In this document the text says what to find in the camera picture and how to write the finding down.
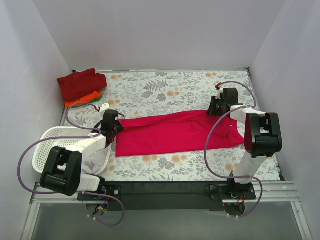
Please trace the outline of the pink t shirt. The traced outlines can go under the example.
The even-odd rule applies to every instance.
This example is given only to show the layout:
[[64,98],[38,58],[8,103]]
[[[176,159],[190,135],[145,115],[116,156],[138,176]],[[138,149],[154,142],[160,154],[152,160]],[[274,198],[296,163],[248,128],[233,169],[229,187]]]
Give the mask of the pink t shirt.
[[233,148],[244,143],[237,122],[206,110],[128,119],[116,137],[117,157]]

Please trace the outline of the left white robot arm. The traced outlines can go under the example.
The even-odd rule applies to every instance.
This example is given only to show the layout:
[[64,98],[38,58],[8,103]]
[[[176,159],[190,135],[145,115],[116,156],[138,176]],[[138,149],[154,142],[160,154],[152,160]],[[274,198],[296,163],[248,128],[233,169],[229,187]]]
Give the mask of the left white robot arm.
[[95,200],[103,199],[107,191],[99,174],[109,162],[116,135],[124,130],[119,115],[117,110],[107,109],[88,138],[67,147],[52,147],[40,186],[66,196],[87,191]]

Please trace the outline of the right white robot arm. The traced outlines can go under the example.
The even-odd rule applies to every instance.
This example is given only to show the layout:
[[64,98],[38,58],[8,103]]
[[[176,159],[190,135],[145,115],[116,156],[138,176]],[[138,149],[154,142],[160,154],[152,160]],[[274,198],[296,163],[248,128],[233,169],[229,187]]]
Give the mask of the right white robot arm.
[[279,116],[239,104],[236,88],[219,85],[215,88],[218,92],[211,98],[207,114],[218,116],[219,122],[228,117],[244,124],[245,153],[238,167],[226,177],[226,182],[210,185],[209,193],[214,200],[254,200],[256,195],[252,181],[256,172],[267,158],[283,147]]

